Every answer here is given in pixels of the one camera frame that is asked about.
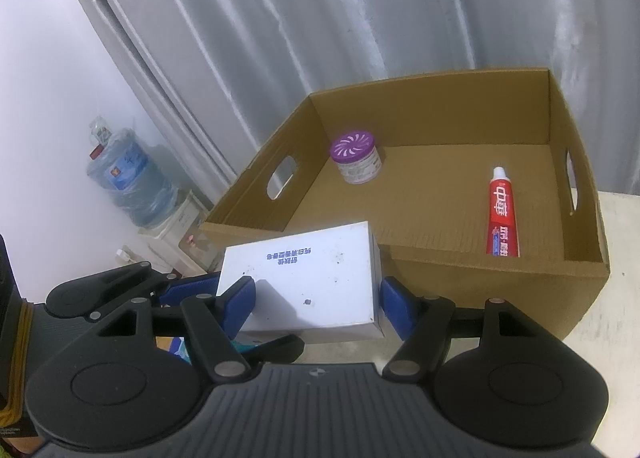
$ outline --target red toothpaste tube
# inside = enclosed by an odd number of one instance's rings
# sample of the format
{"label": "red toothpaste tube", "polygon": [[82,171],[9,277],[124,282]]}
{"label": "red toothpaste tube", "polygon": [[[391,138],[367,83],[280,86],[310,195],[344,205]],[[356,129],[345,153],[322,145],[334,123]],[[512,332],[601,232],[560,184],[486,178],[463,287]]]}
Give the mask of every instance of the red toothpaste tube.
{"label": "red toothpaste tube", "polygon": [[494,177],[489,184],[489,229],[486,236],[486,253],[515,258],[520,255],[511,180],[507,178],[503,167],[494,167]]}

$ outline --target orange strap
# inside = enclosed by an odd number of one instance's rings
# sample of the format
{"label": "orange strap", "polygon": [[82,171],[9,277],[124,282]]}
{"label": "orange strap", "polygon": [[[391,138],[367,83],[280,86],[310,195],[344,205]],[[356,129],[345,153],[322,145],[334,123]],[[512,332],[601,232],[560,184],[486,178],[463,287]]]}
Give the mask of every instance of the orange strap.
{"label": "orange strap", "polygon": [[8,427],[22,417],[24,396],[24,370],[27,361],[27,348],[33,319],[33,304],[22,300],[18,331],[15,335],[14,354],[11,357],[9,388],[6,406],[0,411],[0,427]]}

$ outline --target water bottle label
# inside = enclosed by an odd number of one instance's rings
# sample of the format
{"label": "water bottle label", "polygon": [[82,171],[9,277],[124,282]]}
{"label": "water bottle label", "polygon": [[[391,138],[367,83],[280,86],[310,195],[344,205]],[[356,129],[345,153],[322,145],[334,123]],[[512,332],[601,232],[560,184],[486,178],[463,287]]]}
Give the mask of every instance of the water bottle label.
{"label": "water bottle label", "polygon": [[124,191],[142,173],[148,162],[149,158],[140,146],[132,144],[115,164],[106,170],[107,180],[116,189]]}

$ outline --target gray curtain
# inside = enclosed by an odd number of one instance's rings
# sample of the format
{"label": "gray curtain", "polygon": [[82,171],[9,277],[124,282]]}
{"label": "gray curtain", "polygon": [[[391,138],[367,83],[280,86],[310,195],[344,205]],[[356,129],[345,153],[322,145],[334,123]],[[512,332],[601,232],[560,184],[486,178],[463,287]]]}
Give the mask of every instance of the gray curtain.
{"label": "gray curtain", "polygon": [[212,200],[311,91],[497,66],[549,66],[599,188],[640,193],[640,0],[80,1]]}

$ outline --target table surface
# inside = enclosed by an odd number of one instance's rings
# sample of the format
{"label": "table surface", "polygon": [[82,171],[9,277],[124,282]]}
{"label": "table surface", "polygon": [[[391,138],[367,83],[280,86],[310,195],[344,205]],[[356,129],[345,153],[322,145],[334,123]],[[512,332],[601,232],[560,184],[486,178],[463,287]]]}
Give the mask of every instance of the table surface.
{"label": "table surface", "polygon": [[[601,192],[600,207],[611,275],[564,342],[596,368],[609,387],[609,408],[594,445],[611,458],[636,458],[640,456],[640,196]],[[455,342],[455,353],[478,344]],[[372,361],[381,369],[400,343],[386,337],[308,345],[298,362]]]}

